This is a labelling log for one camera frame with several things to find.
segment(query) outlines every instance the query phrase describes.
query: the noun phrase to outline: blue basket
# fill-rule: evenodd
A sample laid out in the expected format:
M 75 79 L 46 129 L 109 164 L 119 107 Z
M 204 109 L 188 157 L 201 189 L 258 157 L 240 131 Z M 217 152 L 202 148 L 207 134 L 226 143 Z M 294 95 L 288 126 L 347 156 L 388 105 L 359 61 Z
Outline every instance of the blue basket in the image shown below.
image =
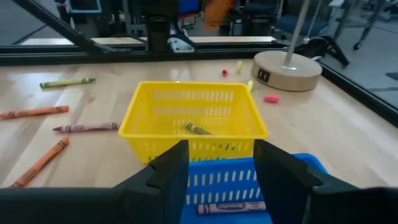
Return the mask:
M 327 173 L 319 160 L 307 153 L 293 154 Z M 253 158 L 190 162 L 188 189 L 181 223 L 272 223 L 267 212 L 197 215 L 196 205 L 216 202 L 261 201 Z

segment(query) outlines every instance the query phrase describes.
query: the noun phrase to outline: red crayon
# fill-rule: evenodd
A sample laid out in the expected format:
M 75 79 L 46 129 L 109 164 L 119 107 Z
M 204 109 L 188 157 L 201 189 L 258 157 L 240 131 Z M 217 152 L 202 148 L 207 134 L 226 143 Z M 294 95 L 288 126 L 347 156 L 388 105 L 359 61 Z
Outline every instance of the red crayon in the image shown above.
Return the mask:
M 102 123 L 102 124 L 72 124 L 68 126 L 60 126 L 53 128 L 53 131 L 61 133 L 74 133 L 82 131 L 107 131 L 107 130 L 118 130 L 120 123 Z

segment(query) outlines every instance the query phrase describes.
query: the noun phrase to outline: yellow basket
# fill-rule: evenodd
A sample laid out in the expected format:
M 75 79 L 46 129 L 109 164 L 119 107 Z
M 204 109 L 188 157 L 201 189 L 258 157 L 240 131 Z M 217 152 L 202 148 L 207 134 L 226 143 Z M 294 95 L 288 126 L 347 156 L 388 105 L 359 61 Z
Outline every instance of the yellow basket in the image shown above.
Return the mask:
M 184 124 L 211 133 L 199 135 Z M 119 129 L 140 161 L 148 163 L 182 139 L 190 161 L 250 157 L 268 133 L 246 85 L 141 82 Z

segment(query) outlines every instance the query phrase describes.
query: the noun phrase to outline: wooden table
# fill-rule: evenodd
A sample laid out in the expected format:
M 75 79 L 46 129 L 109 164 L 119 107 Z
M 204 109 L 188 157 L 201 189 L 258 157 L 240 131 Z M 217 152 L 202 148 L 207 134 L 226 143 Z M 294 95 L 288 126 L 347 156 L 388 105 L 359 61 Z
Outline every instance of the wooden table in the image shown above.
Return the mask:
M 200 39 L 220 41 L 217 37 Z M 97 41 L 126 44 L 135 40 Z M 68 43 L 65 39 L 49 42 Z M 44 44 L 46 40 L 27 43 Z M 69 105 L 71 110 L 0 121 L 1 186 L 10 186 L 59 141 L 62 135 L 53 133 L 52 128 L 121 121 L 141 81 L 247 83 L 252 80 L 251 65 L 252 60 L 243 60 L 241 75 L 234 72 L 236 60 L 2 67 L 0 112 L 54 105 Z M 221 76 L 222 69 L 229 70 L 228 77 Z M 97 81 L 49 90 L 39 87 L 40 82 L 82 77 L 95 77 Z M 262 99 L 268 94 L 278 94 L 280 102 L 264 103 Z M 287 152 L 314 154 L 331 174 L 360 187 L 398 185 L 398 130 L 328 80 L 321 78 L 314 91 L 303 93 L 275 90 L 254 80 L 252 95 L 269 129 L 271 143 Z M 117 132 L 70 137 L 68 148 L 29 187 L 112 187 L 143 167 Z

